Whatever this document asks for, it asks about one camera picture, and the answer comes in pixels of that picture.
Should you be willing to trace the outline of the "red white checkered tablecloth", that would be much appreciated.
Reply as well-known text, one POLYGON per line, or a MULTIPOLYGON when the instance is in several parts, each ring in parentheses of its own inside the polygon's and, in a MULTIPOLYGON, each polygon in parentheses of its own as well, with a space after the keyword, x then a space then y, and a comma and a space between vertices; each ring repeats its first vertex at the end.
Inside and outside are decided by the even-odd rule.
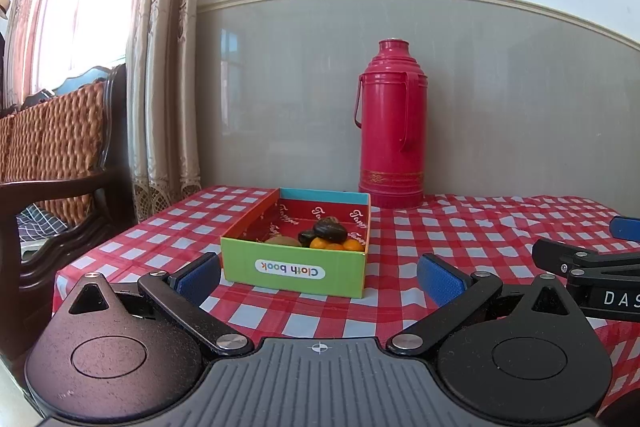
MULTIPOLYGON (((219 251, 221 234, 266 195, 257 187, 206 188, 67 265, 56 274, 53 300, 62 303, 88 272, 115 283, 133 282, 153 269, 175 271, 200 254, 219 251)), ((530 253, 541 237, 602 254, 636 251, 637 243, 610 234, 611 218, 608 207, 573 196, 430 195, 416 209, 373 210, 359 299, 224 281, 203 307, 253 339, 386 339, 433 309, 416 279, 420 254, 439 255, 465 272, 486 270, 506 283, 528 283, 537 274, 530 253)))

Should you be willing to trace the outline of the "brown kiwi fruit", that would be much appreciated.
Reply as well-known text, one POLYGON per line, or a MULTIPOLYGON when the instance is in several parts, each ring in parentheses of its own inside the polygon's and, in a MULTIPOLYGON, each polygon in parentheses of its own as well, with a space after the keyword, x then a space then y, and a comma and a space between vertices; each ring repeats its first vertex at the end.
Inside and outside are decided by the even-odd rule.
POLYGON ((302 244, 298 239, 291 236, 285 236, 282 234, 277 234, 269 237, 269 239, 265 240, 266 244, 271 245, 279 245, 279 246, 288 246, 288 247, 300 247, 302 244))

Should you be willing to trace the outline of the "orange tangerine right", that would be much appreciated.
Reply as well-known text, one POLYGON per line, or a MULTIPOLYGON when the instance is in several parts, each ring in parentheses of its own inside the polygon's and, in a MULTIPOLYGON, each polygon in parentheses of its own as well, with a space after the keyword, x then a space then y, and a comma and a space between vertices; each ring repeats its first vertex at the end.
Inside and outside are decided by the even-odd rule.
POLYGON ((364 247, 363 244, 358 242, 357 239, 353 239, 352 237, 349 237, 348 239, 346 239, 346 241, 342 244, 342 246, 345 249, 345 251, 365 251, 366 250, 366 247, 364 247))

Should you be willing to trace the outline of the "orange tangerine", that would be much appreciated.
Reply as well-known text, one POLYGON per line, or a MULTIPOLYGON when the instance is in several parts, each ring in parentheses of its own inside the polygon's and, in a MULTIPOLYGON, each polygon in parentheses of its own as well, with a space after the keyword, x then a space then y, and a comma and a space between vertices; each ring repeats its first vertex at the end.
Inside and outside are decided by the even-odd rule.
POLYGON ((324 251, 342 251, 344 246, 340 243, 331 243, 321 237, 315 237, 309 244, 311 249, 323 249, 324 251))
POLYGON ((366 250, 366 247, 364 247, 363 244, 358 242, 357 239, 353 239, 352 237, 349 237, 348 239, 346 239, 346 241, 342 244, 342 246, 345 249, 345 251, 365 251, 366 250))

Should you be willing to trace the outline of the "small dark fruit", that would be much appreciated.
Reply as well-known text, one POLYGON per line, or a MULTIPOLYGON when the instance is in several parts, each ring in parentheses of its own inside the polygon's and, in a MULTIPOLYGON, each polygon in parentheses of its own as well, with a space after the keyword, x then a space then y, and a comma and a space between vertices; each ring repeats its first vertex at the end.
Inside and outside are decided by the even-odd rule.
POLYGON ((316 238, 316 233, 313 229, 304 230, 298 233, 297 240, 303 247, 309 247, 311 242, 316 238))

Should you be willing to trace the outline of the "colourful cardboard box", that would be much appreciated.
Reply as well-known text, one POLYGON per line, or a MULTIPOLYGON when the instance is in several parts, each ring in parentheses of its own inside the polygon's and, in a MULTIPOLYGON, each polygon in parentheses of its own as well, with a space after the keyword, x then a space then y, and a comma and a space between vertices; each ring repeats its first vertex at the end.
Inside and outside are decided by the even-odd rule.
POLYGON ((333 297, 363 295, 371 236, 366 193, 275 188, 246 210, 220 239, 224 276, 230 282, 333 297), (334 217, 365 251, 324 251, 266 244, 277 234, 295 237, 334 217))

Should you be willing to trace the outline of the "dark avocado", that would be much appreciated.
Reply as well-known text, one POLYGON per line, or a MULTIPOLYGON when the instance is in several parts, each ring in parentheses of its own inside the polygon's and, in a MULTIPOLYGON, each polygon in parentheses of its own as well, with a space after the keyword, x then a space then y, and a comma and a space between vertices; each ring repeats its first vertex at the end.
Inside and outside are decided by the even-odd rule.
POLYGON ((333 244, 343 244, 348 237, 348 231, 344 225, 334 217, 318 220, 312 229, 314 230, 314 235, 319 239, 324 239, 333 244))

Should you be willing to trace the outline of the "orange tangerine left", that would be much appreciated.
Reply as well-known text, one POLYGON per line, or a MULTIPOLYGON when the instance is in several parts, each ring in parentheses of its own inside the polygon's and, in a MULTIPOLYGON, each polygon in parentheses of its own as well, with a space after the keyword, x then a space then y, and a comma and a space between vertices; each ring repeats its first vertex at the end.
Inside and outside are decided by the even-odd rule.
POLYGON ((323 249, 324 251, 342 251, 344 246, 340 243, 331 243, 321 237, 315 237, 309 244, 311 249, 323 249))

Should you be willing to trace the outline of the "blue checkered cloth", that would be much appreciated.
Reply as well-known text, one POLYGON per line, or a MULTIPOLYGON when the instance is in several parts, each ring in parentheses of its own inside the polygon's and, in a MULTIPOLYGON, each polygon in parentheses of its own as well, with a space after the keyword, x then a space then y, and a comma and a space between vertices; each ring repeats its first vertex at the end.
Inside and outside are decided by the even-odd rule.
POLYGON ((51 237, 65 232, 68 225, 35 204, 29 205, 16 216, 21 254, 38 251, 51 237))

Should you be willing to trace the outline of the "wooden sofa with rattan cushions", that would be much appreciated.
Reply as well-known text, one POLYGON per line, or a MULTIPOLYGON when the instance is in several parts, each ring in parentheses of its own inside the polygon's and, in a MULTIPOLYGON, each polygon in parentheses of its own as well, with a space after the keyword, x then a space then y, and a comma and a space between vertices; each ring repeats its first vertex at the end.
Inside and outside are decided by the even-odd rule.
POLYGON ((134 223, 125 65, 95 67, 1 121, 1 358, 25 358, 50 321, 56 272, 134 223), (63 222, 25 255, 18 216, 63 222))

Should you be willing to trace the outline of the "red thermos flask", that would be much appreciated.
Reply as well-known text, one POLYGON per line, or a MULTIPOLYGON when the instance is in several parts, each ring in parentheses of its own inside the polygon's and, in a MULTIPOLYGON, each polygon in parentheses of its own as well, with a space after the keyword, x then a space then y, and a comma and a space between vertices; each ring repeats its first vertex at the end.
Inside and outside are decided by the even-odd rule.
POLYGON ((376 207, 423 202, 427 77, 409 43, 384 39, 358 78, 354 123, 361 133, 359 190, 376 207))

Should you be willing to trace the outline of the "beige lace curtain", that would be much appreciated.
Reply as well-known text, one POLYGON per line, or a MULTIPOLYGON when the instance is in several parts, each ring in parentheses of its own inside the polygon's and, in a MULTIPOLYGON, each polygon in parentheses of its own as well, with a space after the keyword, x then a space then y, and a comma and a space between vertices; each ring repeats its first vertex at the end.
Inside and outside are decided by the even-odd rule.
POLYGON ((196 134, 198 0, 134 0, 126 52, 134 211, 144 221, 201 190, 196 134))

